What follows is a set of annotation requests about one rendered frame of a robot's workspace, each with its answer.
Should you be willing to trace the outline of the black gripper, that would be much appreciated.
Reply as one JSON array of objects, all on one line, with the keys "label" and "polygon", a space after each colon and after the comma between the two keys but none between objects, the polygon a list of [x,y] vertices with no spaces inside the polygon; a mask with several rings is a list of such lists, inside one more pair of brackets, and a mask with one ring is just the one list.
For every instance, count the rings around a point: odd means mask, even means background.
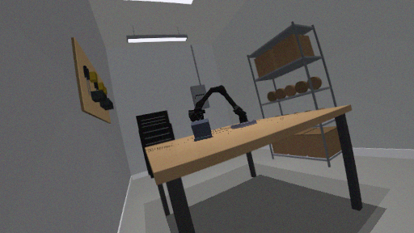
[{"label": "black gripper", "polygon": [[195,113],[197,112],[197,114],[196,114],[196,118],[197,118],[197,120],[198,120],[198,121],[200,121],[200,120],[203,120],[203,119],[204,119],[204,115],[203,115],[203,112],[202,112],[201,107],[199,107],[199,108],[194,108],[194,112],[195,112]]}]

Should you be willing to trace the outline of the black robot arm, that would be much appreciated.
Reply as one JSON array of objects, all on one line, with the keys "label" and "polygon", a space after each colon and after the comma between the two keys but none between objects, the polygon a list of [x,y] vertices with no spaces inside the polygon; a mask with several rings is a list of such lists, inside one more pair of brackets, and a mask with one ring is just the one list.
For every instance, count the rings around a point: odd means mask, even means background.
[{"label": "black robot arm", "polygon": [[[230,105],[234,108],[234,112],[235,112],[235,114],[237,114],[237,115],[239,115],[239,120],[240,120],[240,123],[243,123],[243,122],[247,122],[247,121],[249,121],[248,119],[247,119],[247,113],[246,112],[244,112],[232,99],[231,99],[231,97],[227,94],[227,92],[226,92],[226,89],[224,88],[224,86],[223,85],[220,85],[219,87],[211,87],[209,90],[208,90],[208,92],[205,94],[205,96],[201,99],[201,100],[199,100],[197,103],[196,103],[196,107],[195,108],[199,108],[199,107],[203,107],[203,105],[204,105],[204,103],[205,103],[205,101],[210,97],[210,95],[213,93],[213,92],[219,92],[221,95],[223,95],[226,99],[227,99],[227,101],[230,103]],[[197,121],[197,118],[196,118],[196,114],[197,114],[197,112],[195,113],[194,112],[194,110],[188,110],[188,115],[189,115],[189,118],[190,118],[190,120],[191,120],[191,122],[194,122],[194,121]],[[239,123],[239,124],[240,124]]]}]

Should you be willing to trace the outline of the grey sloped panel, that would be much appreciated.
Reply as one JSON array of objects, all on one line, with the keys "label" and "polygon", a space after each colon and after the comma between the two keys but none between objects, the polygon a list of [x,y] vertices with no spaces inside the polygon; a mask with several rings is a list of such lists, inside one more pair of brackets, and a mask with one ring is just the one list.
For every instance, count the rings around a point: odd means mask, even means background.
[{"label": "grey sloped panel", "polygon": [[191,122],[191,127],[195,137],[194,142],[212,137],[208,118]]}]

